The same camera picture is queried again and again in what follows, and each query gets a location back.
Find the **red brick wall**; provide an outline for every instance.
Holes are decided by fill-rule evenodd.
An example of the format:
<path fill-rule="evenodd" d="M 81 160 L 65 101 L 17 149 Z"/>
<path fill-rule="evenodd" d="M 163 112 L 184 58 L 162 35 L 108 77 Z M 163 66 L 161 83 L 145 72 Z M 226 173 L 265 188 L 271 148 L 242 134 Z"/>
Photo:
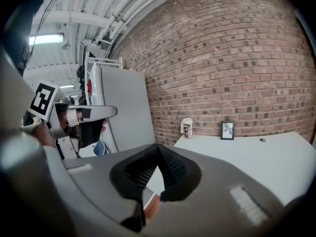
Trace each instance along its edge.
<path fill-rule="evenodd" d="M 146 77 L 158 143 L 174 144 L 180 122 L 194 134 L 297 131 L 311 140 L 316 73 L 287 0 L 169 0 L 147 15 L 112 57 Z"/>

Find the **white ceiling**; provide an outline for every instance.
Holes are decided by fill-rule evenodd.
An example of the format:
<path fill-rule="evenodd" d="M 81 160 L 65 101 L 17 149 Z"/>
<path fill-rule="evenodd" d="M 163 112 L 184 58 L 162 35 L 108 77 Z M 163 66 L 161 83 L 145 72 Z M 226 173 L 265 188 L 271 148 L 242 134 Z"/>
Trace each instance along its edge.
<path fill-rule="evenodd" d="M 35 35 L 38 23 L 45 8 L 51 0 L 44 0 L 38 13 L 35 15 L 31 35 Z M 113 9 L 122 0 L 57 0 L 52 11 L 48 15 L 39 34 L 64 33 L 64 43 L 35 45 L 33 56 L 28 63 L 24 79 L 33 90 L 41 80 L 49 81 L 57 85 L 73 83 L 74 89 L 65 89 L 65 95 L 80 95 L 76 70 L 79 67 L 79 44 L 83 40 L 94 40 L 101 29 L 104 28 L 112 15 Z M 131 0 L 122 14 L 135 2 Z M 166 0 L 157 0 L 140 12 L 133 21 L 124 29 L 127 33 L 149 11 L 159 6 Z M 69 34 L 67 34 L 67 22 L 70 18 Z M 62 46 L 67 42 L 71 47 L 63 50 Z"/>

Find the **black cable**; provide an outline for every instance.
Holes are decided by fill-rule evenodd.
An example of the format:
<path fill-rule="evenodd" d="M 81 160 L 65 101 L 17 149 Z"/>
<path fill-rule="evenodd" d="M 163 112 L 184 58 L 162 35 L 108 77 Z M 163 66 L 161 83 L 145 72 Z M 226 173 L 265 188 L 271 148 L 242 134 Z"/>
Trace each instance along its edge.
<path fill-rule="evenodd" d="M 42 25 L 44 24 L 44 21 L 46 20 L 46 18 L 48 17 L 49 13 L 50 13 L 51 10 L 53 9 L 53 7 L 54 7 L 56 1 L 57 1 L 57 0 L 51 0 L 51 1 L 48 3 L 46 9 L 44 10 L 44 13 L 43 13 L 43 15 L 42 15 L 42 17 L 41 17 L 41 19 L 40 19 L 40 21 L 39 21 L 39 26 L 38 26 L 37 31 L 36 31 L 36 34 L 35 34 L 34 44 L 33 44 L 32 50 L 31 50 L 31 52 L 30 52 L 30 57 L 29 57 L 28 62 L 27 62 L 26 65 L 25 65 L 25 67 L 27 67 L 27 65 L 29 64 L 29 62 L 30 62 L 30 60 L 31 60 L 31 58 L 32 58 L 33 51 L 34 51 L 34 47 L 35 47 L 36 37 L 37 37 L 37 35 L 39 34 L 39 31 L 40 31 Z"/>

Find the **fluorescent light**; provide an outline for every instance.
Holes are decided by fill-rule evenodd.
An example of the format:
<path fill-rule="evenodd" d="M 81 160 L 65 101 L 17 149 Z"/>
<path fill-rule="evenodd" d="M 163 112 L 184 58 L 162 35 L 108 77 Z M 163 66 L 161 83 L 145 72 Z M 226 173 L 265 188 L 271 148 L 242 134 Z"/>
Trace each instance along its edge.
<path fill-rule="evenodd" d="M 64 88 L 74 88 L 74 87 L 75 87 L 75 86 L 74 86 L 73 84 L 60 86 L 61 89 L 64 89 Z"/>
<path fill-rule="evenodd" d="M 63 34 L 49 34 L 49 35 L 38 35 L 35 39 L 34 37 L 30 37 L 29 44 L 30 45 L 37 44 L 46 44 L 46 43 L 63 43 L 64 35 Z"/>

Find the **picture frame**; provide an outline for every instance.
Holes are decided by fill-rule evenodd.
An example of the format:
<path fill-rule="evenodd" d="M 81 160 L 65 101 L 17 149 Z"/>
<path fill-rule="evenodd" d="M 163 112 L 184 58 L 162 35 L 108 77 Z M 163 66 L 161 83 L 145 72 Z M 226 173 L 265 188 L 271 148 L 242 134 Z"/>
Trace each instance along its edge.
<path fill-rule="evenodd" d="M 221 122 L 221 140 L 234 140 L 235 124 L 232 121 Z"/>

